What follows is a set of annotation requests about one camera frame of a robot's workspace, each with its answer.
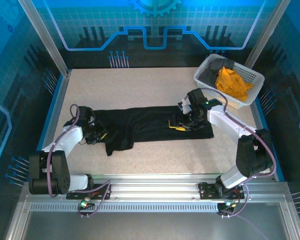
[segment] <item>laundry basket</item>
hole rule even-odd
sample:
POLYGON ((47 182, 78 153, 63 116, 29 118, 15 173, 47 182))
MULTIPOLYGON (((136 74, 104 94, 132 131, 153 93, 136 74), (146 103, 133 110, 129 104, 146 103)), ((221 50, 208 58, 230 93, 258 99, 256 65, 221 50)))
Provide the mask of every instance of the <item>laundry basket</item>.
MULTIPOLYGON (((213 88, 199 80, 199 76, 208 67, 209 63, 211 63, 213 60, 215 60, 217 58, 225 59, 225 57, 220 56, 218 54, 210 54, 210 56, 207 57, 203 61, 203 63, 199 66, 199 68, 196 70, 196 72, 193 76, 193 79, 196 81, 198 88, 209 88, 209 89, 217 90, 217 88, 213 88)), ((234 107, 236 109, 239 109, 239 108, 242 108, 243 106, 249 106, 252 104, 252 102, 256 99, 257 95, 259 94, 259 92, 264 84, 265 77, 262 74, 260 74, 256 71, 253 71, 252 69, 250 69, 246 66, 243 66, 237 62, 234 62, 233 70, 236 71, 242 77, 244 82, 253 84, 253 88, 251 88, 248 91, 248 98, 246 101, 240 101, 232 96, 229 96, 228 94, 226 94, 224 92, 221 92, 228 99, 229 105, 231 105, 232 107, 234 107)), ((224 98, 221 97, 218 93, 216 93, 214 91, 203 90, 203 92, 211 95, 212 97, 214 97, 222 102, 225 102, 224 98)))

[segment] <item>black cloth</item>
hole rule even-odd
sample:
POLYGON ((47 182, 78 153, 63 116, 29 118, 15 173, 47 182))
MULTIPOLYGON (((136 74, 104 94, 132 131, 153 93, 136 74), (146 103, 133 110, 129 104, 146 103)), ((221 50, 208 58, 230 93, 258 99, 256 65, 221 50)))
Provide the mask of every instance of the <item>black cloth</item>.
POLYGON ((108 156, 111 156, 113 151, 132 149, 136 142, 214 137, 210 123, 196 131, 179 131, 169 128, 169 119, 179 112, 178 106, 152 106, 123 110, 95 110, 94 114, 108 132, 102 140, 108 156))
POLYGON ((216 58, 200 74, 198 80, 216 89, 216 80, 222 67, 233 70, 235 62, 227 58, 216 58))

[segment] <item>yellow cloth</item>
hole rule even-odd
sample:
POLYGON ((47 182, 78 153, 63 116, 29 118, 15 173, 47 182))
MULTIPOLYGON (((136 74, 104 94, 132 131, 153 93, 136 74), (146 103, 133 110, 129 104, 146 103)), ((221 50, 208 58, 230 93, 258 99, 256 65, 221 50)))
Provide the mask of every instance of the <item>yellow cloth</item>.
POLYGON ((245 102, 248 98, 248 90, 254 86, 252 83, 246 83, 236 71, 222 67, 219 70, 219 76, 215 81, 216 88, 234 97, 241 102, 245 102))

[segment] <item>clothing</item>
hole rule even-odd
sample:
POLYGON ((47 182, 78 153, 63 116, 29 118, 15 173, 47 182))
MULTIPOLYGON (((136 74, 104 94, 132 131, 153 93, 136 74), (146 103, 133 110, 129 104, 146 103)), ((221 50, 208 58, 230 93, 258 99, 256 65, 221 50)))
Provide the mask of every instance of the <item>clothing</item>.
POLYGON ((248 90, 253 88, 252 83, 246 83, 236 71, 222 67, 215 81, 216 88, 242 102, 248 98, 248 90))
POLYGON ((208 64, 207 68, 200 74, 198 80, 210 87, 216 88, 216 79, 218 77, 219 70, 222 69, 222 67, 233 69, 234 66, 235 62, 233 60, 227 58, 216 58, 208 64))
POLYGON ((108 132, 102 140, 108 156, 111 156, 113 151, 131 149, 136 142, 211 139, 214 137, 210 123, 196 131, 179 131, 169 128, 169 119, 179 112, 178 106, 152 106, 96 110, 94 114, 108 132))

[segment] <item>speckled surface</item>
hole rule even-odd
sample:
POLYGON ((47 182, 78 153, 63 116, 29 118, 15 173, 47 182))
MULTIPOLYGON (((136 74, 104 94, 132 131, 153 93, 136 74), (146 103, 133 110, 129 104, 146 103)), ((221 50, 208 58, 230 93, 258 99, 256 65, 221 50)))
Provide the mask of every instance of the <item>speckled surface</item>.
MULTIPOLYGON (((176 105, 197 88, 195 71, 195 67, 74 69, 55 137, 71 118, 73 103, 94 110, 176 105)), ((228 110, 255 127, 249 106, 228 110)), ((132 149, 114 151, 112 156, 107 156, 104 143, 77 144, 67 158, 68 167, 72 174, 224 173, 235 164, 237 145, 212 127, 212 139, 136 142, 132 149)))

